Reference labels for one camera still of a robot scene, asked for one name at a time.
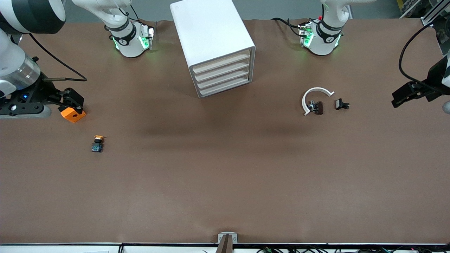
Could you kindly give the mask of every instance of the gray floor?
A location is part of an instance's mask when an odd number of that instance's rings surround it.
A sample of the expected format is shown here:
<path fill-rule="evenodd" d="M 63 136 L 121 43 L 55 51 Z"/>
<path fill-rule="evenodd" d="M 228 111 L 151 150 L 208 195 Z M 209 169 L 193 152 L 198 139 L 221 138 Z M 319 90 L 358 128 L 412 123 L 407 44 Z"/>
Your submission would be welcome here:
<path fill-rule="evenodd" d="M 134 0 L 139 18 L 148 21 L 172 20 L 169 5 L 178 0 Z M 242 19 L 311 18 L 321 15 L 319 0 L 233 0 Z M 396 0 L 378 0 L 367 5 L 353 5 L 354 18 L 399 18 Z M 93 14 L 67 0 L 68 22 L 100 22 Z"/>

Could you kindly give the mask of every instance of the brown table surface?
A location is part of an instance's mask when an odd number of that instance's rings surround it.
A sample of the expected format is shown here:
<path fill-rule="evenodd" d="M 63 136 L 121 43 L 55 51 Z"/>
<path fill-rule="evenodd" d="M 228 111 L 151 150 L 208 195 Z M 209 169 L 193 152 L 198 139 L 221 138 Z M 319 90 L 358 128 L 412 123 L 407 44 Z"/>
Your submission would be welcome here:
<path fill-rule="evenodd" d="M 420 21 L 350 20 L 324 57 L 279 22 L 245 24 L 253 83 L 205 99 L 172 22 L 136 59 L 101 23 L 37 35 L 89 79 L 56 83 L 88 114 L 0 122 L 0 241 L 208 242 L 231 230 L 240 242 L 448 242 L 448 98 L 391 105 Z M 21 46 L 47 76 L 74 77 L 29 37 Z M 405 70 L 423 79 L 441 57 L 428 29 Z M 315 86 L 336 93 L 311 94 L 325 113 L 305 117 L 300 98 Z M 351 108 L 334 110 L 338 98 Z M 94 135 L 106 136 L 102 154 Z"/>

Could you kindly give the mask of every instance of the orange block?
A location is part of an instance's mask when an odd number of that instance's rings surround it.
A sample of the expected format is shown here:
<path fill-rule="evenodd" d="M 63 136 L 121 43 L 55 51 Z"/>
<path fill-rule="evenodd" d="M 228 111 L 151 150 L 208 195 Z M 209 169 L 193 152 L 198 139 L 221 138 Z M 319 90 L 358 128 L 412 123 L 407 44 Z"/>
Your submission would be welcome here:
<path fill-rule="evenodd" d="M 79 121 L 80 119 L 82 119 L 84 116 L 86 116 L 85 111 L 83 111 L 82 114 L 78 114 L 73 108 L 65 108 L 62 112 L 61 115 L 67 119 L 68 121 L 75 123 L 77 121 Z"/>

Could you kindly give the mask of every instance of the white box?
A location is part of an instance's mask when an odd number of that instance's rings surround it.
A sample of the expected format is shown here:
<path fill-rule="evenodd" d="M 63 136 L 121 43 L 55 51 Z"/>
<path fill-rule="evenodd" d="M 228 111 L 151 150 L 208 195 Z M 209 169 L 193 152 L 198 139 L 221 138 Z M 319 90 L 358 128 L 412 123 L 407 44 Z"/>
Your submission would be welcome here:
<path fill-rule="evenodd" d="M 200 98 L 252 81 L 256 48 L 232 0 L 182 0 L 170 9 Z"/>

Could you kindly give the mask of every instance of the yellow strip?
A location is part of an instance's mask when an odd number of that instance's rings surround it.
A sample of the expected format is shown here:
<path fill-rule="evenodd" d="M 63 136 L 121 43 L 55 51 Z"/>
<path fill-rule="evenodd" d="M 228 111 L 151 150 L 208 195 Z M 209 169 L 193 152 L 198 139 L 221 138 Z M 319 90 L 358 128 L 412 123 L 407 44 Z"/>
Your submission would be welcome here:
<path fill-rule="evenodd" d="M 401 10 L 403 7 L 403 0 L 397 0 L 398 8 Z"/>

